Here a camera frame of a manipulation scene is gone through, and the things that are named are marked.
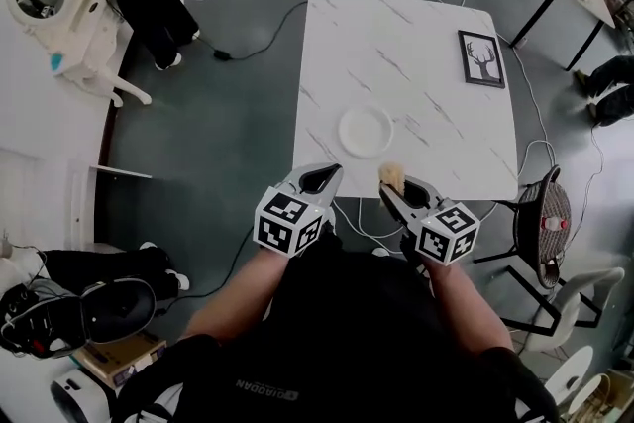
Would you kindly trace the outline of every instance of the white wall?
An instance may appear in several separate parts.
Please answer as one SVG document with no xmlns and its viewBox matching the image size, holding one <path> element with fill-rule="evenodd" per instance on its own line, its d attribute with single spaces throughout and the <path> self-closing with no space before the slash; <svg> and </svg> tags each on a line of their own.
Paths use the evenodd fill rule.
<svg viewBox="0 0 634 423">
<path fill-rule="evenodd" d="M 0 0 L 0 233 L 6 228 L 14 243 L 61 247 L 55 221 L 62 218 L 50 204 L 62 189 L 46 182 L 61 161 L 97 162 L 107 105 L 54 79 L 44 49 Z M 63 423 L 49 386 L 72 365 L 0 350 L 0 407 L 14 423 Z"/>
</svg>

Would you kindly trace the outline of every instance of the marble tabletop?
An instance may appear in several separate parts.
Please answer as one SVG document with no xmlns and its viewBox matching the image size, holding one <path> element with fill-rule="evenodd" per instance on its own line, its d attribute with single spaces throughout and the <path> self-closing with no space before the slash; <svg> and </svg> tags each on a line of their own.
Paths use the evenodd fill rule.
<svg viewBox="0 0 634 423">
<path fill-rule="evenodd" d="M 465 82 L 458 30 L 496 38 L 491 17 L 476 9 L 421 0 L 309 0 L 293 167 L 340 163 L 344 197 L 378 197 L 378 168 L 396 161 L 445 197 L 515 198 L 508 85 Z M 508 83 L 503 61 L 502 70 Z M 383 108 L 394 123 L 389 148 L 375 159 L 351 156 L 339 139 L 342 115 L 361 104 Z"/>
</svg>

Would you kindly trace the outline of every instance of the deer antler artwork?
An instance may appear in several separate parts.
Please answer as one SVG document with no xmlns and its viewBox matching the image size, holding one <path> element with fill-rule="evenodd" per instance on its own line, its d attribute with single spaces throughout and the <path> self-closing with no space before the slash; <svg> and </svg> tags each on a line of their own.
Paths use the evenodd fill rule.
<svg viewBox="0 0 634 423">
<path fill-rule="evenodd" d="M 490 63 L 495 62 L 495 53 L 493 52 L 491 47 L 489 45 L 486 45 L 486 49 L 488 50 L 488 58 L 485 58 L 484 60 L 480 60 L 479 56 L 474 55 L 474 44 L 467 43 L 467 55 L 470 56 L 471 59 L 474 61 L 475 65 L 479 67 L 479 72 L 482 75 L 482 79 L 497 79 L 491 76 L 486 70 L 486 67 Z"/>
</svg>

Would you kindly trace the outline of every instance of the white plate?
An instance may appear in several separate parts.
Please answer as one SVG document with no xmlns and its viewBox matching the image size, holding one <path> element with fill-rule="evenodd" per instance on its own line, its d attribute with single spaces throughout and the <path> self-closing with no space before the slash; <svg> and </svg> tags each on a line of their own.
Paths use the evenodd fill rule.
<svg viewBox="0 0 634 423">
<path fill-rule="evenodd" d="M 387 150 L 394 136 L 387 112 L 366 104 L 349 109 L 339 123 L 339 139 L 352 156 L 372 159 Z"/>
<path fill-rule="evenodd" d="M 544 384 L 544 387 L 555 398 L 557 405 L 561 404 L 581 386 L 583 376 L 590 368 L 593 354 L 594 349 L 592 346 L 583 346 L 570 356 Z"/>
</svg>

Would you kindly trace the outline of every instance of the black pants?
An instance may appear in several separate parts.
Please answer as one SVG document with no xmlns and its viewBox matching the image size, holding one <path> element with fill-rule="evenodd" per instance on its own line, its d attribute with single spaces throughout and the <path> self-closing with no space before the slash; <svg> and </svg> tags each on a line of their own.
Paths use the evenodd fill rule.
<svg viewBox="0 0 634 423">
<path fill-rule="evenodd" d="M 627 86 L 596 105 L 596 120 L 601 126 L 609 126 L 634 113 L 634 56 L 616 56 L 597 68 L 586 80 L 586 90 L 594 97 L 617 83 L 627 83 Z"/>
<path fill-rule="evenodd" d="M 198 24 L 180 0 L 117 0 L 121 13 L 155 58 L 167 68 L 179 46 L 191 43 Z"/>
<path fill-rule="evenodd" d="M 47 251 L 46 255 L 51 280 L 75 294 L 97 282 L 134 277 L 147 282 L 158 301 L 178 295 L 178 280 L 165 273 L 170 264 L 163 249 L 152 247 L 115 254 Z"/>
</svg>

